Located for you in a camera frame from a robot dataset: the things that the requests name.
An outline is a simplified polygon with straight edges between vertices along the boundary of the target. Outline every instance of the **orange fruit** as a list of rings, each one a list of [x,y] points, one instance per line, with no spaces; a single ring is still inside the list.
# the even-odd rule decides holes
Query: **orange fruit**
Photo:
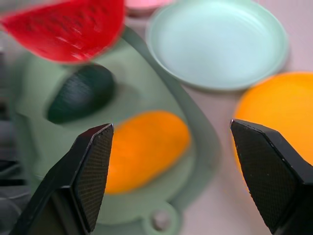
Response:
[[[115,128],[105,193],[140,188],[173,166],[188,148],[187,125],[166,111],[141,113]]]
[[[313,165],[313,73],[284,73],[251,88],[242,97],[234,118],[280,132]]]

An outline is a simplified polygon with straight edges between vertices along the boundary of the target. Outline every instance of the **watermelon slice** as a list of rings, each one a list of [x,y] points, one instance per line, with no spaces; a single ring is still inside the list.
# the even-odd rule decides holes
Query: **watermelon slice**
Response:
[[[4,30],[47,60],[77,63],[111,46],[123,28],[124,0],[67,0],[0,20]]]

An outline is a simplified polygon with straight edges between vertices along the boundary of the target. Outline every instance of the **orange mango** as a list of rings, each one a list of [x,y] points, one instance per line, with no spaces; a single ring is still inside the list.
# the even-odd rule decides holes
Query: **orange mango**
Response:
[[[166,111],[149,111],[115,127],[105,193],[140,188],[172,167],[190,145],[187,125]]]

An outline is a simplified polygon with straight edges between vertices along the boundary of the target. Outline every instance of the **toy avocado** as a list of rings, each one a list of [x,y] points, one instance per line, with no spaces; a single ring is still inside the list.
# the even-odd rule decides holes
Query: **toy avocado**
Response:
[[[88,64],[69,75],[48,106],[46,118],[62,124],[91,115],[114,97],[116,83],[104,66]]]

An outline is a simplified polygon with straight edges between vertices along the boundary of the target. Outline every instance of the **table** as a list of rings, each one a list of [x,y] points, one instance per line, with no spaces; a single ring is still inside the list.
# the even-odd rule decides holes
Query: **table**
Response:
[[[313,70],[313,0],[259,0],[284,25],[291,55],[283,71]],[[147,18],[127,19],[144,38]],[[19,54],[16,43],[7,41],[8,61]],[[206,190],[184,212],[181,235],[269,235],[240,175],[231,150],[229,121],[243,92],[213,93],[183,86],[215,127],[223,154],[220,168]]]

